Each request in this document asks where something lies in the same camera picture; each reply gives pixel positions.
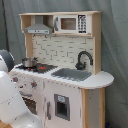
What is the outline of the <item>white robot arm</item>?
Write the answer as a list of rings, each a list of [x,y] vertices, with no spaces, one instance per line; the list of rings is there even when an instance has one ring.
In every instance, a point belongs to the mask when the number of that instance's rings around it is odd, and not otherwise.
[[[14,58],[7,50],[0,50],[0,120],[12,128],[43,128],[41,119],[26,106],[8,73]]]

